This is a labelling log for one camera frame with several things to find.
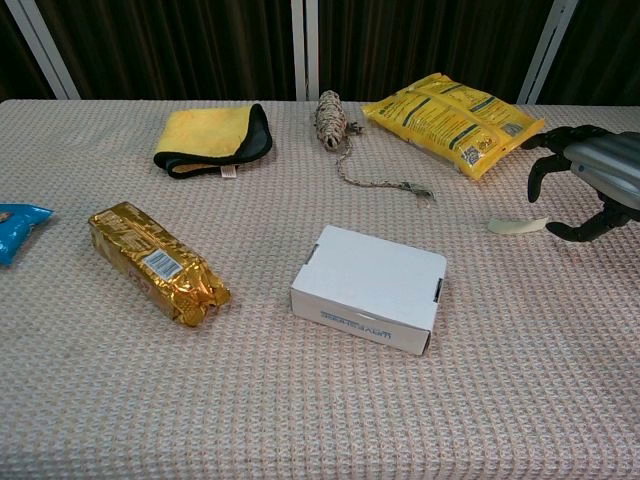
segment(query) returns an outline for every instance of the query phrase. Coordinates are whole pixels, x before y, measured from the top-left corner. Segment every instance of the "towel black edge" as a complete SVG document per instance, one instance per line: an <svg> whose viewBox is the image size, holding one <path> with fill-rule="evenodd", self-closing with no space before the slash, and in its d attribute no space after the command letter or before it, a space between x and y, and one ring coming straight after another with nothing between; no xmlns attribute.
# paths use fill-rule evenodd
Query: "towel black edge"
<svg viewBox="0 0 640 480"><path fill-rule="evenodd" d="M252 122L259 121L264 129L264 132L267 136L264 147L256 152L253 155L242 158L239 160L239 156L242 154L242 151L246 148L247 144L250 141L250 132ZM197 170L193 170L191 172L183 172L178 173L174 170L167 170L167 173L172 178L188 178L194 177L196 175L201 175L203 173L213 173L219 172L220 167L224 165L240 165L243 163L253 162L260 157L266 155L271 147L273 146L273 139L271 138L271 132L269 131L269 122L267 121L267 115L264 113L264 109L262 105L259 103L255 103L251 106L251 110L249 111L249 123L247 126L247 136L242 141L238 149L235 151L233 155L229 155L227 157L205 157L203 155L193 155L191 153L182 153L182 152L158 152L153 156L153 162L163 170L166 170L167 161L168 160L176 160L173 166L180 165L190 165L192 163L204 163L207 165L211 165L210 168L199 168Z"/></svg>

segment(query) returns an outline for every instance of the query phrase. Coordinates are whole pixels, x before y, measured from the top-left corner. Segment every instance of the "towel tag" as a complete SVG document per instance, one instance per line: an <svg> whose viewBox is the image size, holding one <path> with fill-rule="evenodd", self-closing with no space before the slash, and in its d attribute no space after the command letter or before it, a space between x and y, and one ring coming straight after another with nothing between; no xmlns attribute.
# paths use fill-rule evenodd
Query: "towel tag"
<svg viewBox="0 0 640 480"><path fill-rule="evenodd" d="M235 165L223 165L220 167L220 173L222 178L236 178L236 166Z"/></svg>

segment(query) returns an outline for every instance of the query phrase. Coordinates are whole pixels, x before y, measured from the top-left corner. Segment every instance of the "gold foil package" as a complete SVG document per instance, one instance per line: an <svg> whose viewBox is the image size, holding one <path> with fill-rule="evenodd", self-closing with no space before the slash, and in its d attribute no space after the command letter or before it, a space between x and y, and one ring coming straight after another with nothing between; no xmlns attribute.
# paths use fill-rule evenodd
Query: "gold foil package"
<svg viewBox="0 0 640 480"><path fill-rule="evenodd" d="M231 294L206 261L146 213L120 203L89 218L93 245L163 312L189 326Z"/></svg>

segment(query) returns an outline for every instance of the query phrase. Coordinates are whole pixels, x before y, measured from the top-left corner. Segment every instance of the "pink textured tablecloth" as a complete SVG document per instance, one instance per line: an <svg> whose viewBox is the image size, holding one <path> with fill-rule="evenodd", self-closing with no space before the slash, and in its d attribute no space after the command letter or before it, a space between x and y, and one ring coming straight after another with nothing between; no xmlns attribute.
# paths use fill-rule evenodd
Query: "pink textured tablecloth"
<svg viewBox="0 0 640 480"><path fill-rule="evenodd" d="M233 104L0 105L0 202L56 211L0 269L1 477L640 476L640 225L582 245L492 234L492 216L577 224L600 202L563 173L529 204L543 151L472 182L369 123L350 174L423 183L438 203L347 185L312 103L263 103L274 148L236 180L153 164L170 112ZM527 111L547 128L640 127L640 108ZM201 328L165 318L92 249L87 218L124 200L231 288ZM425 356L291 314L327 224L447 257Z"/></svg>

